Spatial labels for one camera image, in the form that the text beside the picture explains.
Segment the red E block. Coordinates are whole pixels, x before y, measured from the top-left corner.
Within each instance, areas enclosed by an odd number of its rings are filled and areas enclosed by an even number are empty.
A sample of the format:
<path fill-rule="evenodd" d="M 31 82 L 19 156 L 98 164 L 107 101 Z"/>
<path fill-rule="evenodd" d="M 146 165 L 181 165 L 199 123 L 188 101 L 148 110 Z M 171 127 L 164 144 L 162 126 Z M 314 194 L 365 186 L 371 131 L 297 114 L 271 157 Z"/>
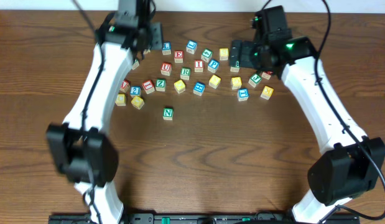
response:
<path fill-rule="evenodd" d="M 183 50 L 175 50 L 174 51 L 174 61 L 175 63 L 183 63 Z"/>

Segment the red U block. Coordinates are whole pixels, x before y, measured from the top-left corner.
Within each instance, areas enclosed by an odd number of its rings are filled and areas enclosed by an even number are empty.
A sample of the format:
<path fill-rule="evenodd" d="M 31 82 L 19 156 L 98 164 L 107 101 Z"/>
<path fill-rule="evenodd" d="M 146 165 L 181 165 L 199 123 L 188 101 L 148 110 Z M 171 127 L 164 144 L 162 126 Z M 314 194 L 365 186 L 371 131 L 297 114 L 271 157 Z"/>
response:
<path fill-rule="evenodd" d="M 172 64 L 164 62 L 160 68 L 160 72 L 162 75 L 170 76 L 172 71 Z"/>

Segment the green N block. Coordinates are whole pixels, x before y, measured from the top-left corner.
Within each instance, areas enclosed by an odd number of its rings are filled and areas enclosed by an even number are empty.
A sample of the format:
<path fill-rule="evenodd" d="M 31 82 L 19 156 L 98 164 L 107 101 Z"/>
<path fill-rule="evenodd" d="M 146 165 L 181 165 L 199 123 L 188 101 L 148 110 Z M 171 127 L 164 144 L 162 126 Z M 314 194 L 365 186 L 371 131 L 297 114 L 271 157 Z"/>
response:
<path fill-rule="evenodd" d="M 172 108 L 164 108 L 163 110 L 163 119 L 164 120 L 173 120 L 174 110 Z"/>

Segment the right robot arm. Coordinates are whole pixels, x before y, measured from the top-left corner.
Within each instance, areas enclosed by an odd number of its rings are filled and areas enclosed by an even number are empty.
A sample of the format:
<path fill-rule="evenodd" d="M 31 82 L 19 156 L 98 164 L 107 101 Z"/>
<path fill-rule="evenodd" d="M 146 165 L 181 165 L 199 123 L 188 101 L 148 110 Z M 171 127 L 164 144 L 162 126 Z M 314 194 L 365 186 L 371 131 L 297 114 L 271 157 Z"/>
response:
<path fill-rule="evenodd" d="M 229 64 L 274 72 L 298 101 L 321 153 L 308 170 L 308 192 L 292 208 L 293 221 L 325 223 L 378 182 L 385 193 L 385 144 L 369 138 L 343 106 L 323 69 L 322 49 L 292 36 L 282 6 L 263 6 L 251 22 L 253 40 L 234 40 Z"/>

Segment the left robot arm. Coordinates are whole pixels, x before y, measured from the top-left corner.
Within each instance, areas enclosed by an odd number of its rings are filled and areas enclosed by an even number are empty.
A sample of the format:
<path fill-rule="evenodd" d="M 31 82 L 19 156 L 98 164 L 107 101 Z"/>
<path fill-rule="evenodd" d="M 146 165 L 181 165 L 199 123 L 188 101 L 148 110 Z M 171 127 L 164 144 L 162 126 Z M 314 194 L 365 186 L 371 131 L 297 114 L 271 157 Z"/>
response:
<path fill-rule="evenodd" d="M 46 131 L 58 173 L 82 194 L 90 209 L 88 223 L 121 223 L 124 205 L 114 184 L 119 157 L 108 139 L 117 95 L 138 56 L 163 46 L 162 25 L 152 22 L 153 0 L 120 1 L 95 28 L 79 10 L 95 38 L 93 60 L 85 84 L 62 124 Z"/>

